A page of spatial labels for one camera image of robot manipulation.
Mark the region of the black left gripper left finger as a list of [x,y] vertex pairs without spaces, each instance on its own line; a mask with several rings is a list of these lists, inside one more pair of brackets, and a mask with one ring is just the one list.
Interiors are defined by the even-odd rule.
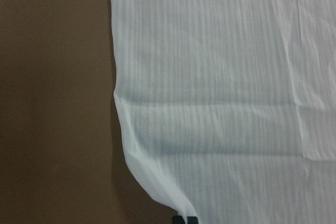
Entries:
[[172,224],[184,224],[184,219],[182,216],[173,216]]

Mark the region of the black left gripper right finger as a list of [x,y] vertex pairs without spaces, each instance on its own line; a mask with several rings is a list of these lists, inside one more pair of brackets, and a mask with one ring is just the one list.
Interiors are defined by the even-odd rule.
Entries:
[[198,218],[196,216],[187,216],[187,224],[198,224]]

